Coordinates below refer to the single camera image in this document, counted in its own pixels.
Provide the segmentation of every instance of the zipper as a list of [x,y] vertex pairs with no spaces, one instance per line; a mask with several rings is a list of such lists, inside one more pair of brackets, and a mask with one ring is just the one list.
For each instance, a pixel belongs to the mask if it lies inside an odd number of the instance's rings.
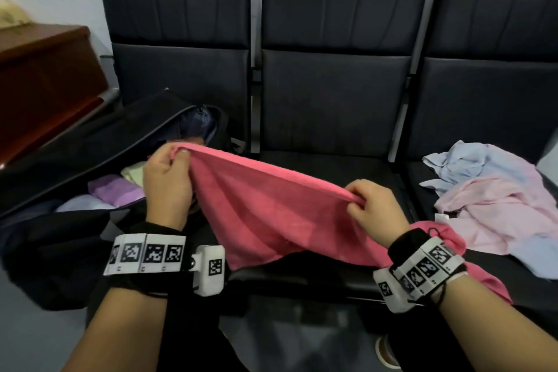
[[[182,109],[181,111],[179,111],[179,112],[177,112],[176,114],[172,115],[169,119],[167,119],[165,122],[163,122],[163,123],[162,123],[161,125],[159,125],[157,128],[153,129],[150,133],[147,133],[146,135],[144,135],[142,138],[140,138],[138,141],[136,141],[136,143],[134,143],[134,144],[128,146],[126,149],[121,150],[121,151],[119,151],[118,153],[116,153],[116,155],[114,155],[114,156],[112,156],[112,157],[109,157],[107,160],[101,162],[101,163],[98,164],[98,165],[95,165],[95,166],[89,168],[89,169],[86,170],[86,171],[80,172],[79,174],[74,175],[73,177],[70,177],[70,178],[65,179],[64,181],[58,183],[57,185],[53,185],[52,187],[49,187],[49,188],[47,188],[46,190],[41,191],[40,193],[36,194],[36,195],[33,196],[32,198],[27,199],[27,200],[25,200],[24,202],[21,202],[19,205],[12,207],[9,211],[7,211],[7,212],[5,212],[3,215],[1,215],[0,218],[3,218],[3,217],[8,216],[8,215],[9,215],[11,212],[13,212],[14,210],[17,210],[17,209],[19,209],[20,207],[22,207],[22,206],[24,206],[24,205],[26,205],[26,204],[32,202],[33,200],[38,199],[38,198],[41,197],[41,196],[44,196],[46,193],[48,193],[48,192],[50,192],[50,191],[52,191],[52,190],[57,189],[57,188],[60,187],[61,185],[68,184],[70,181],[73,181],[74,179],[79,178],[79,177],[81,177],[81,176],[83,176],[83,175],[86,175],[86,174],[88,174],[89,172],[94,171],[95,169],[100,168],[101,166],[103,166],[103,165],[109,163],[111,160],[116,159],[117,157],[119,157],[119,156],[121,156],[122,154],[126,153],[128,150],[130,150],[130,149],[132,149],[133,147],[137,146],[139,143],[143,142],[143,140],[145,140],[145,139],[148,138],[149,136],[151,136],[151,135],[153,135],[154,133],[156,133],[158,130],[160,130],[161,128],[163,128],[165,125],[167,125],[167,124],[168,124],[169,122],[171,122],[173,119],[175,119],[177,116],[180,116],[181,114],[185,113],[187,110],[193,109],[193,108],[195,108],[195,107],[196,107],[196,105],[192,105],[192,106],[188,106],[187,108]],[[129,203],[129,204],[126,205],[126,206],[130,206],[131,204],[136,203],[136,202],[138,202],[139,200],[143,200],[143,199],[138,199],[138,200],[136,200],[136,201],[134,201],[134,202],[132,202],[132,203]],[[126,207],[126,206],[117,207],[117,208],[115,208],[115,210],[116,210],[116,209],[122,209],[122,208],[124,208],[124,207]]]

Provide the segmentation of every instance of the black suitcase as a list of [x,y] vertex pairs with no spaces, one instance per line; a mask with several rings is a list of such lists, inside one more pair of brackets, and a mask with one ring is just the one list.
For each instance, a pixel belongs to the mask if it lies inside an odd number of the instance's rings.
[[[153,150],[142,142],[197,106],[161,91],[108,116],[84,124],[0,171],[0,223],[28,206],[87,193],[87,182],[145,160]],[[230,150],[228,115],[206,107],[216,131],[206,145]],[[46,310],[83,308],[102,274],[112,243],[101,238],[116,221],[144,220],[140,199],[114,210],[49,213],[0,228],[2,263],[10,280]],[[189,217],[185,232],[204,223]]]

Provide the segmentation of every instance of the chair seat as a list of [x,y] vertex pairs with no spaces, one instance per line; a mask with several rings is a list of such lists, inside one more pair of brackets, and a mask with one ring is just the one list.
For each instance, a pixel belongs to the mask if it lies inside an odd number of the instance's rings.
[[[358,178],[372,180],[391,188],[408,220],[414,221],[398,177],[390,165],[380,159],[263,151],[260,160],[343,187]],[[372,276],[374,270],[305,251],[267,265],[235,271],[229,281],[242,282],[248,286],[248,291],[285,297],[310,296],[330,301],[355,297],[381,301],[380,290]]]
[[[434,219],[434,203],[438,196],[433,190],[419,185],[437,175],[421,161],[405,163],[406,181],[411,197],[420,207],[423,219]],[[498,277],[507,287],[516,305],[535,310],[558,311],[558,282],[535,277],[523,264],[512,256],[500,256],[468,250],[465,260],[475,263],[488,273]]]

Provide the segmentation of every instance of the purple folded cloth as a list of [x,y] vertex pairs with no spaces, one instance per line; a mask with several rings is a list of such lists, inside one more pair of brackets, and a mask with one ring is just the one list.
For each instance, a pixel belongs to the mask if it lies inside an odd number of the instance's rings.
[[90,181],[87,188],[89,194],[114,207],[121,207],[145,197],[143,188],[115,174]]

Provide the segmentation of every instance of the gray floor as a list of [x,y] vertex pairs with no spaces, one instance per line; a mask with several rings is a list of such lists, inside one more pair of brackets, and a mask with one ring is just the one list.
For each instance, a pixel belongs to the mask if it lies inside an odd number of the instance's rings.
[[[252,296],[221,329],[251,372],[387,370],[351,305]],[[39,309],[0,271],[0,370],[59,371],[83,333],[85,311]]]

